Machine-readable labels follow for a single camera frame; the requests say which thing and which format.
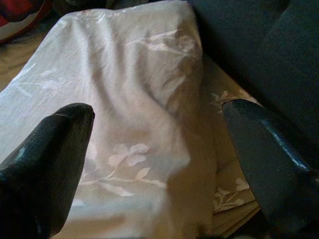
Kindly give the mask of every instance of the white sheet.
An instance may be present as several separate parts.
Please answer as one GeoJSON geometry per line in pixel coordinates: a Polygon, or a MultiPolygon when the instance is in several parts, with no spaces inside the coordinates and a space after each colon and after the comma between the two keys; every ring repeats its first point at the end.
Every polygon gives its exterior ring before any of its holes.
{"type": "Polygon", "coordinates": [[[0,94],[0,161],[43,117],[91,104],[84,173],[56,238],[209,233],[215,159],[198,111],[200,79],[200,40],[186,2],[66,15],[0,94]]]}

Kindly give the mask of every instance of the red pillow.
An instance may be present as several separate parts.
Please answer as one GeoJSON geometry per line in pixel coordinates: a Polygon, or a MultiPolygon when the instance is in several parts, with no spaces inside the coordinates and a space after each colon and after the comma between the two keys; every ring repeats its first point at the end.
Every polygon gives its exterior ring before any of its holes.
{"type": "Polygon", "coordinates": [[[51,0],[0,0],[0,44],[30,30],[51,9],[51,0]]]}

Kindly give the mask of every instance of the white fabric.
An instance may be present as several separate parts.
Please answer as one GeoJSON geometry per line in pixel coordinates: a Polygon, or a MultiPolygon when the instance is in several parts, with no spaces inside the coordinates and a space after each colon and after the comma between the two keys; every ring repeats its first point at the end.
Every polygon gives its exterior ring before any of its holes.
{"type": "Polygon", "coordinates": [[[200,79],[186,2],[68,14],[0,94],[0,161],[45,116],[88,103],[96,117],[84,172],[55,238],[209,233],[215,160],[197,110],[200,79]]]}

